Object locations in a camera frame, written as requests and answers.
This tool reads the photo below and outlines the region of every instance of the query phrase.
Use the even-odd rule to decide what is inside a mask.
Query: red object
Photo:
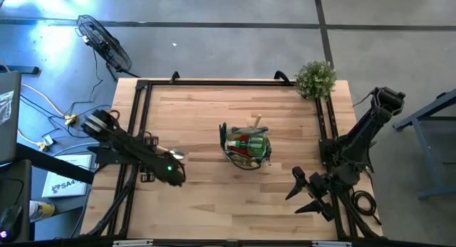
[[[241,137],[239,137],[238,139],[239,141],[243,141],[243,142],[247,142],[249,141],[249,135],[242,135]],[[237,148],[237,147],[233,147],[233,146],[229,146],[228,147],[229,150],[231,151],[235,151],[235,152],[238,152],[240,154],[243,154],[247,157],[252,157],[250,156],[250,154],[247,152],[247,149],[243,149],[243,148]]]

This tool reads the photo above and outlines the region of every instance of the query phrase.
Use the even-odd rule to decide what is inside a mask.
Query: potted plant
[[[336,72],[325,61],[311,61],[294,76],[296,91],[307,100],[326,97],[336,84]]]

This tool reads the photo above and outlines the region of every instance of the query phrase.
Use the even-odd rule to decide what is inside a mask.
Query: concrete floor
[[[390,25],[455,25],[456,0],[322,0],[327,23]],[[318,23],[314,0],[5,0],[5,18],[75,19],[91,14],[106,21]],[[8,64],[37,65],[40,76],[23,81],[42,90],[59,107],[85,100],[97,82],[92,50],[72,26],[0,25],[0,58]],[[241,28],[108,29],[133,61],[132,72],[143,77],[271,78],[275,70],[293,75],[302,64],[323,60],[319,30]],[[339,79],[348,80],[353,101],[375,86],[407,94],[399,121],[455,87],[456,32],[329,31]],[[94,105],[110,104],[115,83],[98,57]],[[24,95],[35,97],[28,90]],[[355,108],[360,117],[369,104]],[[416,192],[430,186],[413,129],[396,133],[386,125],[370,156],[376,173],[375,197],[384,234],[391,239],[451,245],[456,242],[456,198],[418,201]],[[19,126],[38,139],[52,129],[47,119],[21,106]],[[59,139],[61,147],[79,142]],[[34,175],[44,177],[36,170]],[[42,221],[37,239],[68,236],[78,212]]]

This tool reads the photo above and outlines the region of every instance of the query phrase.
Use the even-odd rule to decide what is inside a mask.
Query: electric fan
[[[115,81],[117,79],[109,69],[109,65],[120,73],[127,73],[139,78],[139,76],[129,72],[132,63],[130,57],[120,46],[119,40],[114,38],[98,21],[92,16],[82,15],[78,17],[76,23],[85,44],[92,47],[106,61],[106,68]]]

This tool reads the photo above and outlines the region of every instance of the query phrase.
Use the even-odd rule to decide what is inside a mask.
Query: butcher block tabletop
[[[112,109],[120,112],[124,130],[137,80],[121,78],[115,92]],[[338,80],[331,97],[339,134],[344,135],[356,123],[347,81]],[[144,98],[145,91],[140,96],[135,135]],[[325,102],[323,111],[328,122]],[[269,128],[271,165],[244,171],[224,158],[219,125],[226,122],[228,127],[249,127],[258,114],[259,127]],[[128,238],[337,239],[334,221],[327,222],[317,213],[294,214],[311,201],[308,194],[285,201],[294,185],[291,168],[300,166],[307,175],[325,172],[318,151],[321,136],[315,102],[304,100],[293,87],[154,86],[146,130],[160,138],[161,146],[176,147],[186,154],[187,181],[182,187],[173,187],[159,181],[141,183],[138,177]],[[81,233],[89,232],[113,202],[119,167],[108,165],[95,175]],[[366,175],[355,190],[373,194]],[[341,213],[348,232],[345,209],[341,208]],[[364,219],[382,234],[373,218]]]

